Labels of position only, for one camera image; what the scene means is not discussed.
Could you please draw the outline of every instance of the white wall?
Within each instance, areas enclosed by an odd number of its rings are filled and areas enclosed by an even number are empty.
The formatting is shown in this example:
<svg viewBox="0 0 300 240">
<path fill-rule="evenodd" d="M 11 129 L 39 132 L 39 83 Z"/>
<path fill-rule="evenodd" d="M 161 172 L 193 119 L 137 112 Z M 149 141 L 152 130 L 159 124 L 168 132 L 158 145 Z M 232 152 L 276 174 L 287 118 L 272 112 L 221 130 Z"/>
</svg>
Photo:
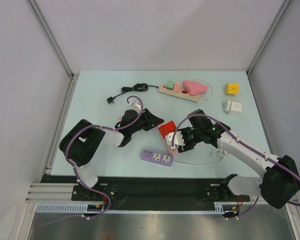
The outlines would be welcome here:
<svg viewBox="0 0 300 240">
<path fill-rule="evenodd" d="M 283 0 L 37 0 L 73 71 L 245 71 Z"/>
<path fill-rule="evenodd" d="M 0 1 L 0 217 L 40 177 L 69 79 L 25 0 Z"/>
<path fill-rule="evenodd" d="M 294 158 L 300 173 L 300 0 L 292 1 L 251 84 L 274 152 Z"/>
</svg>

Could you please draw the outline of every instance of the red block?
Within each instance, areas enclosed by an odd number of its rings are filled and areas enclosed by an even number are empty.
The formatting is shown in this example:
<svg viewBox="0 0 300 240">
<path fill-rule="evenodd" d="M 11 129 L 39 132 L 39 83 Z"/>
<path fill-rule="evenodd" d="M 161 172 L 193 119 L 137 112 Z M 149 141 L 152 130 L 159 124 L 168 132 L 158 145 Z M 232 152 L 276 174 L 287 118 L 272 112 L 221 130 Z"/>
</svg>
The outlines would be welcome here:
<svg viewBox="0 0 300 240">
<path fill-rule="evenodd" d="M 169 133 L 172 133 L 176 130 L 176 125 L 174 123 L 174 121 L 170 121 L 164 125 L 162 125 L 161 127 L 158 128 L 161 136 L 163 138 L 165 138 L 165 136 L 167 136 Z"/>
</svg>

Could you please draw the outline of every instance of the yellow block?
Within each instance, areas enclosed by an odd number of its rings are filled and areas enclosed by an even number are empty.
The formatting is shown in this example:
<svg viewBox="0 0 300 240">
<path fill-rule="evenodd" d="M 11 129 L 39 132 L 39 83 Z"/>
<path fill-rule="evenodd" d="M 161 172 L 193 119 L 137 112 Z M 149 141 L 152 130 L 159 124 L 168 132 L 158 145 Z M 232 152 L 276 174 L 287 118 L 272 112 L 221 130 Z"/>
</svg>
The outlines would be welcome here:
<svg viewBox="0 0 300 240">
<path fill-rule="evenodd" d="M 225 86 L 226 94 L 238 94 L 239 93 L 239 83 L 228 83 Z"/>
</svg>

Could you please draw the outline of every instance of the white tabletop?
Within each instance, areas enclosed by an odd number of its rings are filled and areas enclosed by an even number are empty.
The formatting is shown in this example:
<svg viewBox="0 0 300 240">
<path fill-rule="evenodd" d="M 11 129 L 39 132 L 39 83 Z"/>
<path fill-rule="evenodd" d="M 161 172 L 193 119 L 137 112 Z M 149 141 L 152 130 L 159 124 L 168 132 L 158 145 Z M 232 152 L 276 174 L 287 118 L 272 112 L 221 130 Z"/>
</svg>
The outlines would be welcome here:
<svg viewBox="0 0 300 240">
<path fill-rule="evenodd" d="M 177 98 L 159 93 L 156 88 L 146 92 L 130 92 L 117 97 L 114 104 L 108 104 L 107 98 L 120 93 L 124 86 L 132 87 L 136 83 L 162 85 L 168 80 L 177 82 L 179 75 L 186 73 L 190 80 L 203 79 L 210 83 L 213 95 L 209 100 L 202 97 L 200 102 Z M 227 83 L 239 83 L 238 95 L 227 95 Z M 230 126 L 241 138 L 256 147 L 269 151 L 265 133 L 257 111 L 249 80 L 244 71 L 81 71 L 70 108 L 66 117 L 61 139 L 81 120 L 92 124 L 114 127 L 120 116 L 130 109 L 127 97 L 136 95 L 143 101 L 144 108 L 157 117 L 177 125 L 189 113 L 202 109 L 207 115 L 215 117 Z M 228 116 L 223 111 L 223 103 L 232 100 L 243 104 L 239 117 Z M 189 127 L 186 121 L 182 127 Z M 230 174 L 245 177 L 258 176 L 251 168 L 232 155 L 221 164 L 211 167 L 191 167 L 173 164 L 172 167 L 146 162 L 140 159 L 142 149 L 166 152 L 157 128 L 148 132 L 139 131 L 125 147 L 102 144 L 93 159 L 93 167 L 98 176 L 115 177 L 167 177 L 167 178 L 225 178 Z M 210 156 L 214 147 L 204 143 L 196 145 L 194 150 L 180 153 L 176 161 L 189 164 L 211 164 L 218 161 Z M 58 150 L 52 167 L 52 175 L 74 175 L 72 167 L 66 162 L 63 153 Z"/>
</svg>

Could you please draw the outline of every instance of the reflective floor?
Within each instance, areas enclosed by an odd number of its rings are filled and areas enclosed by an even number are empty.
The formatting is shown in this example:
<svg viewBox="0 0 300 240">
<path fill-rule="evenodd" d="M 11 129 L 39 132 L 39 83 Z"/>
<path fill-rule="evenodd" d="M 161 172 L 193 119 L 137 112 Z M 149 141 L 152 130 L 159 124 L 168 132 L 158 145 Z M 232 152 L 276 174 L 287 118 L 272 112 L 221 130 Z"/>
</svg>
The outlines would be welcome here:
<svg viewBox="0 0 300 240">
<path fill-rule="evenodd" d="M 105 214 L 85 220 L 36 213 L 28 240 L 294 240 L 285 209 L 257 205 L 239 220 L 199 214 Z"/>
</svg>

